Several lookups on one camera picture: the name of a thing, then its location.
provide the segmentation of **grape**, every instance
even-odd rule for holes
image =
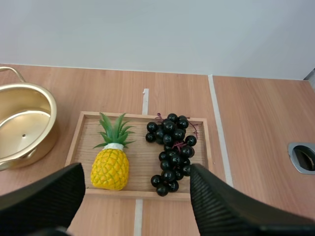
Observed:
[[[189,159],[184,159],[184,161],[183,161],[182,165],[183,165],[183,166],[190,165],[190,161],[189,161]]]
[[[172,146],[164,145],[164,151],[171,151]]]
[[[183,174],[185,176],[190,176],[190,165],[183,167]]]
[[[159,176],[159,175],[152,176],[151,184],[153,187],[156,188],[160,183],[162,183],[161,176]]]
[[[155,134],[147,133],[147,135],[146,135],[146,140],[147,140],[149,143],[154,142],[154,141],[156,140]]]
[[[178,190],[179,188],[179,184],[176,180],[172,181],[172,182],[169,182],[168,183],[168,186],[169,186],[169,192],[170,193],[174,193]]]
[[[182,129],[176,129],[173,133],[173,138],[175,140],[180,141],[180,140],[183,140],[184,137],[185,137],[185,132]]]
[[[178,154],[178,151],[176,149],[166,152],[166,155],[168,156],[168,158],[171,158],[172,156],[176,154]]]
[[[158,139],[158,138],[156,139],[156,143],[161,144],[161,145],[164,144],[163,139]]]
[[[184,177],[183,171],[180,168],[176,168],[174,172],[176,180],[181,180]]]
[[[177,154],[172,156],[170,161],[171,161],[172,165],[174,165],[174,166],[180,166],[184,162],[184,160]]]
[[[164,180],[166,182],[171,182],[175,179],[175,174],[171,170],[163,171],[161,174],[161,178],[162,178],[162,180]]]
[[[174,113],[171,113],[167,116],[168,119],[170,119],[172,122],[176,123],[178,118],[177,118],[177,115],[174,114]]]
[[[165,186],[164,184],[159,184],[157,186],[157,194],[161,197],[164,197],[168,194],[169,186]]]
[[[188,120],[186,119],[179,119],[177,122],[177,127],[182,129],[186,129],[189,126]]]
[[[166,123],[166,122],[169,122],[169,121],[171,121],[170,119],[164,119],[163,121],[162,121],[162,126],[164,127],[164,124]]]
[[[185,138],[185,143],[188,145],[188,146],[195,146],[196,143],[197,143],[197,139],[195,136],[193,135],[188,135],[186,138]]]
[[[150,133],[154,133],[154,132],[156,132],[158,130],[158,125],[155,122],[149,122],[147,124],[147,130]]]
[[[156,138],[157,139],[163,139],[163,136],[164,136],[164,130],[163,129],[158,129],[157,131],[156,131]]]
[[[173,140],[172,136],[169,134],[164,135],[163,142],[165,145],[168,145],[168,146],[173,146],[173,144],[174,144],[174,140]]]
[[[161,153],[158,155],[158,159],[159,159],[160,161],[163,161],[163,160],[168,160],[169,158],[168,158],[166,152],[163,151],[163,152],[161,152]]]
[[[161,161],[160,167],[161,167],[161,169],[164,170],[164,171],[167,171],[167,170],[171,170],[171,169],[172,169],[172,165],[171,165],[171,163],[169,162],[169,160],[163,160],[163,161]]]
[[[184,146],[181,149],[182,158],[191,158],[194,155],[194,149],[191,146]]]
[[[171,121],[165,122],[165,123],[164,123],[164,126],[163,126],[164,132],[165,132],[166,134],[172,134],[172,133],[174,133],[175,128],[176,128],[175,123],[174,123],[174,122],[171,122]]]
[[[179,120],[179,119],[187,119],[187,117],[186,117],[186,116],[179,116],[179,117],[178,117],[178,120]]]

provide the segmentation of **wooden tray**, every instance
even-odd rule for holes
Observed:
[[[116,113],[104,113],[114,121],[119,115]],[[176,193],[169,193],[165,197],[160,197],[155,192],[150,180],[153,175],[160,175],[160,161],[158,155],[164,151],[163,145],[157,143],[148,143],[145,140],[147,134],[147,123],[156,121],[156,116],[131,115],[126,114],[124,120],[130,120],[129,125],[134,134],[131,134],[128,140],[136,140],[125,148],[124,151],[129,160],[129,180],[126,187],[121,191],[112,191],[97,189],[92,186],[90,172],[96,155],[102,150],[101,147],[93,149],[98,144],[103,143],[103,138],[98,132],[103,131],[99,124],[98,112],[81,112],[77,127],[74,132],[73,140],[70,146],[69,154],[65,165],[74,162],[81,162],[86,184],[86,194],[100,194],[112,197],[132,197],[149,198],[159,200],[190,200],[189,177],[184,177],[179,181],[179,190]],[[200,163],[207,169],[211,169],[211,149],[209,142],[207,121],[204,118],[190,118],[191,123],[198,124],[197,144],[193,147],[195,155],[190,159],[191,163]],[[186,135],[193,135],[194,129],[190,125]]]

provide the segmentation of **tray rim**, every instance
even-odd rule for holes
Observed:
[[[105,115],[109,117],[118,117],[122,114],[122,113],[109,113],[109,112],[102,112],[102,113],[104,113]],[[75,157],[76,150],[79,145],[79,137],[82,134],[85,119],[88,117],[95,117],[95,116],[99,117],[99,112],[87,112],[87,111],[80,112],[80,116],[78,118],[78,122],[74,130],[73,138],[71,141],[71,145],[70,145],[69,152],[68,152],[64,166],[70,165],[71,161]],[[156,116],[125,114],[125,118],[155,119]],[[206,161],[207,161],[207,167],[208,167],[208,170],[212,171],[213,162],[212,162],[212,157],[211,157],[211,145],[210,145],[207,119],[189,118],[189,120],[200,122],[203,125],[205,156],[206,156]],[[113,190],[106,190],[106,189],[86,188],[86,194],[102,195],[102,196],[107,196],[107,197],[120,197],[120,198],[135,198],[135,199],[142,198],[142,199],[153,199],[153,200],[190,201],[190,193],[172,193],[161,198],[160,196],[156,194],[156,192],[150,192],[150,191],[113,191]]]

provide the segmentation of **toy pineapple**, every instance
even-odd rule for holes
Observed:
[[[105,143],[97,145],[104,146],[103,150],[96,156],[92,166],[91,182],[96,188],[110,190],[121,190],[128,182],[129,162],[123,148],[130,143],[126,139],[132,126],[125,126],[128,121],[122,123],[124,115],[118,117],[112,126],[110,119],[100,113],[100,124],[106,133],[100,132]]]

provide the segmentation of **pineapple crown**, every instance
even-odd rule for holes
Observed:
[[[123,123],[125,113],[115,120],[114,126],[112,125],[108,116],[106,116],[103,113],[99,114],[101,117],[99,123],[103,126],[105,130],[105,132],[100,132],[100,134],[105,142],[95,146],[94,148],[103,147],[110,143],[122,144],[126,148],[127,144],[131,144],[134,142],[134,141],[126,142],[128,135],[134,132],[128,131],[128,129],[132,128],[133,126],[125,126],[129,121]]]

